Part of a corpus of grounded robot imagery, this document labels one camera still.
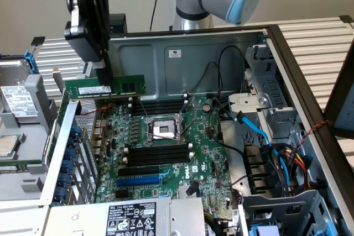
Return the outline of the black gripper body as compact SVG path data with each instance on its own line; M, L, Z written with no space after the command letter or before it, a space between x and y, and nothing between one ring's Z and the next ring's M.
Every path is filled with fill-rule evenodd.
M81 13L84 36L92 60L102 60L109 50L110 15L108 0L83 0Z

